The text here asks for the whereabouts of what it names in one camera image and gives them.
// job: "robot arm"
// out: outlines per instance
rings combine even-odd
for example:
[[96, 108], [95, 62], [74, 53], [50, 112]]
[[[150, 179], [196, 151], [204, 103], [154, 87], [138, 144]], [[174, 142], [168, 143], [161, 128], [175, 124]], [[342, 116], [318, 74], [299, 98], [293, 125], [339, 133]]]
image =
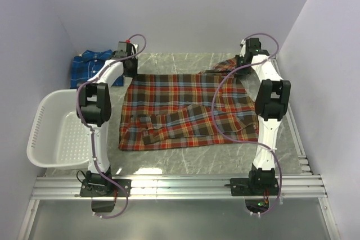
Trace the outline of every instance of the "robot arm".
[[[138, 58], [134, 57], [124, 62], [117, 62], [117, 58], [130, 56], [137, 50], [137, 44], [119, 42], [118, 50], [115, 52], [115, 59], [107, 60], [102, 69], [88, 81], [94, 81], [86, 85], [80, 93], [80, 109], [88, 123], [94, 130], [94, 150], [97, 165], [100, 170], [111, 178], [110, 162], [107, 157], [107, 134], [109, 129], [108, 120], [111, 116], [111, 102], [109, 86], [121, 75], [134, 77], [137, 74]], [[84, 126], [88, 134], [88, 145], [91, 146], [90, 128]], [[98, 176], [98, 171], [93, 161], [92, 148], [89, 148], [89, 165], [86, 173], [86, 184], [104, 185], [106, 181]]]
[[[269, 56], [269, 53], [261, 48], [258, 38], [250, 38], [243, 41], [241, 45], [241, 52], [237, 57], [237, 67], [261, 63]], [[258, 142], [275, 151], [277, 133], [289, 103], [291, 84], [278, 75], [270, 60], [254, 65], [252, 69], [260, 80], [260, 88], [255, 101], [255, 112], [259, 120]], [[274, 157], [261, 145], [258, 145], [249, 172], [249, 186], [253, 190], [258, 189], [261, 192], [268, 188], [276, 194], [276, 190], [273, 190], [273, 187], [278, 187], [275, 178]]]

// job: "plaid shirt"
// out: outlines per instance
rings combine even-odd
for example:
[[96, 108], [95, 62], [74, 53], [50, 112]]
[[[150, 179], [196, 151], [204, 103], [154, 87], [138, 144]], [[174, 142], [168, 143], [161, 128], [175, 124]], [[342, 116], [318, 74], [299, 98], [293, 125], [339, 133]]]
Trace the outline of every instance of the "plaid shirt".
[[[232, 61], [226, 67], [222, 62], [222, 69], [233, 69], [236, 61]], [[212, 99], [222, 79], [214, 73], [138, 75], [124, 98], [119, 148], [144, 151], [232, 143], [218, 134], [211, 117]], [[254, 103], [236, 79], [225, 82], [215, 108], [222, 132], [233, 139], [257, 141]]]
[[[78, 83], [84, 83], [96, 75], [103, 67], [105, 61], [111, 59], [112, 53], [112, 50], [107, 50], [105, 52], [92, 52], [86, 50], [82, 55], [75, 56], [71, 66], [70, 88], [76, 88]], [[113, 85], [124, 85], [123, 76], [118, 77]]]

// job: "glass panel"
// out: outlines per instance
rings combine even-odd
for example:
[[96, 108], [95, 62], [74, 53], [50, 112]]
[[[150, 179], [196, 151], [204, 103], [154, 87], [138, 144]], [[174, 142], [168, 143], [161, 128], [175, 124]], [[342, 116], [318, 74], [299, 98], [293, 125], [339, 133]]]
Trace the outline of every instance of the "glass panel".
[[100, 220], [89, 201], [42, 201], [30, 239], [330, 239], [318, 199], [286, 199], [250, 217], [244, 200], [130, 201], [120, 217]]

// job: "shirt collar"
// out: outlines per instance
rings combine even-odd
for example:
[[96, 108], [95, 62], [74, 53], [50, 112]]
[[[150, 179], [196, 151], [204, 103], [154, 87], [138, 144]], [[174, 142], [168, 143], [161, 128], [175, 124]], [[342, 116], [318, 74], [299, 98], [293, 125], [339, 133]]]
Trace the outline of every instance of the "shirt collar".
[[90, 60], [109, 60], [111, 58], [112, 55], [112, 50], [107, 50], [104, 52], [92, 52], [89, 50], [86, 50], [83, 54], [82, 54], [82, 59], [84, 62], [88, 62]]

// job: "red plaid shirt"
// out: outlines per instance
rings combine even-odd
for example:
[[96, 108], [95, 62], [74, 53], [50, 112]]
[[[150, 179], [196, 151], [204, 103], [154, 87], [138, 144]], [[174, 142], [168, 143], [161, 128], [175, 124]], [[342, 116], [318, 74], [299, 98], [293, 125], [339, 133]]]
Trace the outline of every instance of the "red plaid shirt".
[[[144, 151], [232, 143], [213, 125], [211, 103], [222, 73], [235, 66], [235, 60], [227, 60], [204, 74], [139, 74], [124, 98], [119, 148]], [[214, 114], [229, 137], [257, 141], [254, 103], [236, 79], [229, 78], [219, 91]]]

